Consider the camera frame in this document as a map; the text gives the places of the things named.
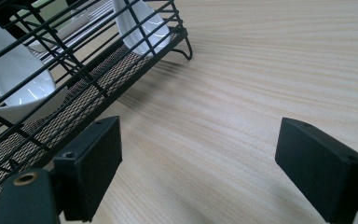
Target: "wire frame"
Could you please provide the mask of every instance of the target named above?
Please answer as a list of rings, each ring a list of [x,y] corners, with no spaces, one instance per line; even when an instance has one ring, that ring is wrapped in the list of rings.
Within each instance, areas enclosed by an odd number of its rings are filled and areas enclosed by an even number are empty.
[[[170,27],[170,32],[163,37],[171,40],[167,47],[156,53],[155,47],[158,43],[154,46],[148,43],[152,48],[144,55],[132,52],[137,45],[147,42],[148,37],[159,27],[150,35],[145,35],[133,48],[129,49],[124,45],[123,38],[131,31],[120,35],[115,18],[125,10],[131,11],[131,6],[138,1],[140,0],[128,1],[128,6],[118,13],[113,12],[110,2],[97,7],[89,14],[89,22],[65,39],[57,36],[57,27],[83,13],[87,8],[95,7],[99,3],[98,0],[76,1],[47,20],[43,19],[39,12],[53,0],[39,7],[33,7],[32,2],[27,0],[0,1],[0,10],[10,10],[16,17],[4,28],[9,29],[20,23],[27,29],[25,35],[0,51],[0,57],[20,44],[28,46],[35,41],[39,41],[47,50],[33,51],[43,61],[44,66],[10,92],[0,95],[0,105],[4,105],[7,97],[46,69],[54,74],[58,87],[43,103],[24,114],[18,122],[11,123],[0,117],[0,188],[7,178],[17,172],[44,167],[60,149],[82,132],[168,52],[180,52],[187,59],[191,59],[192,49],[187,31],[173,0],[146,1],[155,9],[155,13],[142,21],[136,18],[139,23],[132,28],[140,29],[148,19],[159,14],[164,19],[160,26]],[[28,12],[19,16],[16,14],[19,9],[26,9]],[[28,22],[27,18],[30,16],[37,18],[38,24]],[[175,48],[184,40],[189,54]],[[88,50],[87,55],[81,53],[83,49]],[[147,57],[149,52],[152,52],[153,57]],[[38,121],[23,124],[64,88],[68,88],[68,92],[63,104],[54,113]]]

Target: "brass insert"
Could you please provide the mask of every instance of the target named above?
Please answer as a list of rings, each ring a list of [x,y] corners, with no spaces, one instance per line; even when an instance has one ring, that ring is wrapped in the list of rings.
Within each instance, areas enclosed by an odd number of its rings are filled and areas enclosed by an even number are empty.
[[[23,174],[13,180],[15,186],[24,186],[34,182],[38,177],[38,173]]]

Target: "ceramic spoon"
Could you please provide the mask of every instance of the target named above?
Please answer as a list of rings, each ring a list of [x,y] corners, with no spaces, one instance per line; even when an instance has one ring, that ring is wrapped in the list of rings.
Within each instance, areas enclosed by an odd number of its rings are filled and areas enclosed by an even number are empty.
[[[34,3],[32,3],[32,6],[33,7],[41,7],[41,6],[45,5],[48,2],[50,2],[50,0],[38,0],[38,1],[34,2]],[[51,2],[51,3],[48,3],[47,6],[41,8],[39,15],[45,21],[47,21],[47,20],[51,19],[53,16],[55,16],[57,14],[57,12],[65,9],[67,7],[68,7],[68,4],[66,3],[65,0],[55,0],[55,1]],[[21,17],[21,16],[24,16],[28,12],[29,12],[29,10],[22,9],[22,10],[18,11],[17,14]],[[64,14],[62,17],[66,18],[66,17],[70,16],[71,13],[72,13],[72,11]],[[56,35],[60,39],[64,39],[68,35],[73,33],[74,31],[79,29],[81,26],[86,24],[87,21],[89,21],[89,19],[90,19],[89,13],[88,13],[87,10],[85,10],[83,13],[77,14],[75,17],[71,18],[71,20],[64,21],[59,26],[55,27],[55,29],[58,31]],[[14,20],[16,20],[16,17],[11,16],[10,20],[14,21]],[[36,24],[40,23],[39,20],[37,20],[36,17],[33,16],[33,15],[27,16],[26,18],[24,18],[24,20],[28,21],[28,22],[33,22],[33,23],[36,23]],[[62,20],[56,20],[55,22],[52,23],[52,25],[57,24],[60,21],[62,21]],[[22,25],[21,22],[17,22],[16,25],[19,26],[25,33],[28,32],[28,29],[25,28],[25,26]],[[44,38],[48,38],[49,40],[53,40],[53,38],[49,34],[44,35]],[[49,43],[47,41],[45,42],[45,44],[49,48],[52,48],[54,46],[53,44],[51,44],[51,43]],[[45,47],[43,47],[43,45],[37,40],[34,41],[33,43],[31,43],[28,46],[28,48],[33,49],[33,50],[38,51],[38,52],[46,51]]]
[[[0,27],[0,50],[16,41]],[[40,69],[43,63],[25,46],[18,45],[0,57],[0,95],[6,94],[24,79]],[[54,79],[48,70],[32,79],[25,86],[6,98],[7,106],[0,107],[0,116],[16,122],[34,109],[56,90]],[[60,91],[26,121],[34,121],[54,112],[65,98],[67,89]]]
[[[126,6],[126,3],[124,2],[124,0],[112,0],[112,6],[114,12],[117,13]],[[146,17],[148,17],[150,14],[154,12],[154,10],[142,0],[135,3],[132,6],[132,9],[138,21],[144,20]],[[145,31],[145,34],[148,35],[152,33],[153,30],[155,30],[163,22],[164,20],[158,14],[156,14],[148,21],[146,21],[144,24],[142,24],[142,29]],[[133,19],[129,10],[125,10],[118,17],[116,17],[116,23],[117,23],[118,32],[121,35],[126,34],[132,27],[136,25],[136,22]],[[156,45],[159,42],[159,40],[161,40],[164,36],[166,36],[169,33],[169,31],[170,30],[168,26],[164,25],[158,30],[156,30],[155,32],[153,32],[153,34],[150,37],[148,37],[150,44],[152,46]],[[144,37],[141,31],[139,29],[136,29],[130,35],[125,37],[123,41],[124,44],[130,49],[135,44],[139,43],[143,38]],[[169,43],[170,43],[170,38],[169,37],[165,38],[158,46],[155,47],[155,52],[158,53]],[[143,41],[142,44],[139,45],[132,52],[138,55],[144,55],[148,50],[150,50],[150,48],[148,47],[147,43]],[[153,53],[150,52],[147,54],[147,56],[151,57],[153,56]]]

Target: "light wood grain surface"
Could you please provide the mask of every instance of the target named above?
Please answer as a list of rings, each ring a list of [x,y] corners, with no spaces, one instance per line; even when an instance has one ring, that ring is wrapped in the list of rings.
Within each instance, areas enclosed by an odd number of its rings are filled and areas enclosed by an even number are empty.
[[[93,223],[324,223],[275,148],[288,117],[358,151],[358,1],[176,5],[194,58],[101,116],[121,116],[123,162]]]

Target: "black plastic block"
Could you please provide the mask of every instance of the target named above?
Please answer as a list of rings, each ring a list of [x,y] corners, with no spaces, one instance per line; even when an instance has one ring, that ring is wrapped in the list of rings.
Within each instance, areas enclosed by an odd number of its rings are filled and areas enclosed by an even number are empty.
[[[0,195],[0,224],[7,223],[60,223],[48,171],[28,170],[5,181]]]
[[[93,122],[54,158],[67,220],[91,221],[122,161],[119,118]]]
[[[358,152],[308,123],[283,118],[275,161],[325,221],[353,222]]]

